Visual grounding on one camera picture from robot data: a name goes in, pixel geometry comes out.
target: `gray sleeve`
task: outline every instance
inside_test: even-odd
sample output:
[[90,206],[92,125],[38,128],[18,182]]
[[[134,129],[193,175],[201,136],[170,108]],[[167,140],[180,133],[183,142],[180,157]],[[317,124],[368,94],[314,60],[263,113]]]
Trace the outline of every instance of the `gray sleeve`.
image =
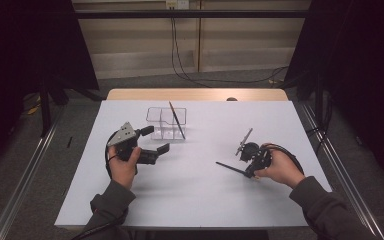
[[[102,195],[97,194],[90,202],[93,216],[83,229],[88,231],[98,226],[117,220],[117,225],[124,223],[129,204],[136,196],[117,182],[111,180]],[[110,227],[84,239],[128,239],[127,234],[117,227]]]
[[309,225],[333,239],[378,239],[346,208],[337,193],[327,192],[313,177],[302,180],[289,197],[303,208]]

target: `clear plastic container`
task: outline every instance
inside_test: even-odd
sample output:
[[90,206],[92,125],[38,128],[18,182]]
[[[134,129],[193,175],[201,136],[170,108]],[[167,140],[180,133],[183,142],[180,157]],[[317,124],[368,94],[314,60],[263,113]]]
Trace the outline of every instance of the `clear plastic container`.
[[[174,108],[174,111],[186,138],[186,108]],[[151,133],[153,140],[183,139],[171,108],[149,108],[146,121],[149,126],[154,126],[154,132]]]

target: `black rod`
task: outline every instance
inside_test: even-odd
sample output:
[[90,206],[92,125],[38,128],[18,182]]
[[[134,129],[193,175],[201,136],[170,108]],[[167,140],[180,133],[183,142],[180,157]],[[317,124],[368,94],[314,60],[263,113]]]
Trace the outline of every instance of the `black rod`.
[[[71,15],[73,13],[53,13]],[[307,10],[141,10],[141,11],[97,11],[76,10],[78,19],[115,18],[306,18]]]

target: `hand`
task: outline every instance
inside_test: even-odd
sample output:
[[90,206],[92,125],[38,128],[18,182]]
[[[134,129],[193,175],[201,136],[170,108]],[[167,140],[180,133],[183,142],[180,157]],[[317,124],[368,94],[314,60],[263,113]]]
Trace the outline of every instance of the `hand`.
[[271,165],[266,169],[254,171],[259,177],[269,177],[273,181],[283,183],[294,189],[305,178],[292,160],[279,150],[270,150],[272,155]]
[[[110,160],[110,169],[112,179],[118,182],[121,186],[130,190],[133,184],[133,178],[136,174],[136,162],[140,156],[140,147],[135,147],[130,155],[129,161],[122,161],[119,157],[114,157]],[[108,149],[108,156],[111,158],[116,155],[117,150],[114,146]]]

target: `white table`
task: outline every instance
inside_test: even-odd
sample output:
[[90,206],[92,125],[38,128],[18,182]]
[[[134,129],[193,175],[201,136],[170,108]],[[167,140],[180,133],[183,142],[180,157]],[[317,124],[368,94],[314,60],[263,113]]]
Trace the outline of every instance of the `white table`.
[[[307,176],[331,191],[306,133],[289,101],[172,101],[187,108],[186,140],[151,140],[139,145],[154,150],[166,142],[171,149],[156,165],[139,165],[124,226],[132,229],[266,229],[307,225],[301,208],[289,199],[290,188],[270,179],[248,179],[216,165],[219,161],[245,169],[235,156],[249,128],[248,141],[272,142],[295,154]],[[143,128],[149,107],[167,101],[104,101],[93,126],[56,226],[76,229],[91,217],[89,201],[109,182],[104,167],[108,137],[129,121]]]

